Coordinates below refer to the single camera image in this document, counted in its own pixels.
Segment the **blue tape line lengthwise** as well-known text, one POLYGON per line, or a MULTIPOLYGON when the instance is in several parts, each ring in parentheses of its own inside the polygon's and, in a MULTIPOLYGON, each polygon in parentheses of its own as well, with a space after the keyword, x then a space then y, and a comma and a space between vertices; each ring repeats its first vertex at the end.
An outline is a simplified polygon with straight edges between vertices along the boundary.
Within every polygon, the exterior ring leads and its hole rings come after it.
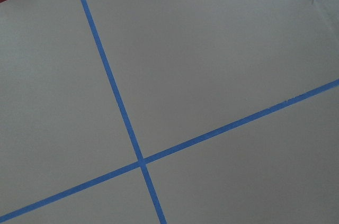
POLYGON ((158 199, 155 187, 153 185, 153 181, 152 181, 151 176, 149 174, 149 171, 148 171, 148 168, 147 168, 147 165, 146 165, 146 162, 145 162, 145 158, 143 157, 143 154, 141 152, 140 145, 138 143, 137 137, 135 135, 132 124, 131 124, 130 119, 128 117, 127 110, 124 106, 124 102, 123 102, 121 94, 119 92, 119 88, 118 88, 117 83, 115 81, 115 78, 114 78, 112 69, 110 67, 109 61, 108 61, 107 56, 105 54, 105 50, 104 50, 104 47, 102 45, 99 33, 98 33, 96 25, 95 25, 95 22, 93 20, 90 7, 87 3, 87 0, 81 0, 81 4, 82 4, 83 10, 85 12, 88 24, 90 26, 91 33, 92 33, 92 36, 94 38, 96 47, 98 49, 100 58, 102 60, 104 70, 106 72, 109 83, 111 85, 113 95, 115 97, 116 103, 117 103, 118 108, 120 110, 120 114, 121 114, 121 117, 123 119, 123 123, 125 125, 129 139, 130 139, 132 147, 133 147, 133 150, 135 152, 138 165, 141 169, 141 172, 142 172, 142 175, 144 177, 149 195, 150 195, 152 203, 154 205, 157 217, 158 217, 160 223, 167 223, 167 220, 165 218, 162 206, 160 204, 160 201, 158 199))

